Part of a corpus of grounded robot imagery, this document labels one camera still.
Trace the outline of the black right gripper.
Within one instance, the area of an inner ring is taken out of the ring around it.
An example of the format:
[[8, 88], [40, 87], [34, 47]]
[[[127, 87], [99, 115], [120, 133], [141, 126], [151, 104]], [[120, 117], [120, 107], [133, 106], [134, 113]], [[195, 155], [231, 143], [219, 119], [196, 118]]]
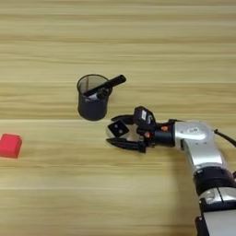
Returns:
[[[130, 114], [118, 115], [112, 118], [112, 122], [122, 121], [125, 124], [133, 124], [134, 119]], [[146, 148], [155, 146], [174, 147], [175, 146], [175, 131], [174, 125], [176, 121], [170, 119], [166, 123], [154, 123], [149, 128], [138, 127], [137, 133], [144, 137], [142, 141], [129, 141], [126, 138], [107, 138], [106, 141], [117, 147], [127, 150], [135, 150], [140, 153], [145, 153]]]

